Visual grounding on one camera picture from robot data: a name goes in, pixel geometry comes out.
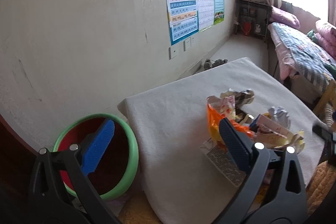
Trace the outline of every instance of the pink bedsheet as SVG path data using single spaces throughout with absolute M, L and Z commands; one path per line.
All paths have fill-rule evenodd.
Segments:
M 296 73 L 295 61 L 291 51 L 283 44 L 272 24 L 268 25 L 268 29 L 279 61 L 280 79 L 285 80 L 288 76 L 293 76 Z

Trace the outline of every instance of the blue patterned blanket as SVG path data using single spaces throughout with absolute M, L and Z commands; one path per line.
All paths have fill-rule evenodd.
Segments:
M 272 23 L 283 44 L 290 50 L 297 72 L 324 92 L 333 79 L 324 63 L 336 65 L 335 60 L 302 32 L 281 23 Z

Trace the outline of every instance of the orange plastic bag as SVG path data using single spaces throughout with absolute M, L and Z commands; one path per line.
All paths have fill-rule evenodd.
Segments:
M 218 147 L 227 152 L 225 143 L 219 134 L 219 122 L 225 118 L 225 114 L 219 114 L 209 103 L 207 103 L 208 130 L 213 141 L 217 142 Z M 230 120 L 237 131 L 245 133 L 250 139 L 254 137 L 254 132 L 249 130 L 248 126 L 241 126 L 235 120 Z

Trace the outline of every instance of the light switch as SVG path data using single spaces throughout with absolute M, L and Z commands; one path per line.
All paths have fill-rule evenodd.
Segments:
M 190 46 L 194 46 L 195 45 L 195 36 L 193 35 L 191 38 L 190 38 Z
M 186 51 L 187 49 L 189 49 L 191 47 L 190 41 L 191 41 L 190 37 L 188 37 L 186 40 L 183 41 L 183 43 L 184 43 L 184 51 Z
M 169 48 L 169 59 L 173 59 L 175 56 L 179 54 L 179 44 L 170 46 Z

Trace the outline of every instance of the pink pillow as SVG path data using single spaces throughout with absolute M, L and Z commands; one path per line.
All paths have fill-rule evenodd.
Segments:
M 329 22 L 318 20 L 316 23 L 317 31 L 329 42 L 336 44 L 336 27 Z
M 319 45 L 330 54 L 332 58 L 336 59 L 336 44 L 326 40 L 320 33 L 315 33 L 315 37 L 319 41 Z
M 300 22 L 297 17 L 289 12 L 285 12 L 272 6 L 271 19 L 274 22 L 283 23 L 294 29 L 300 29 Z

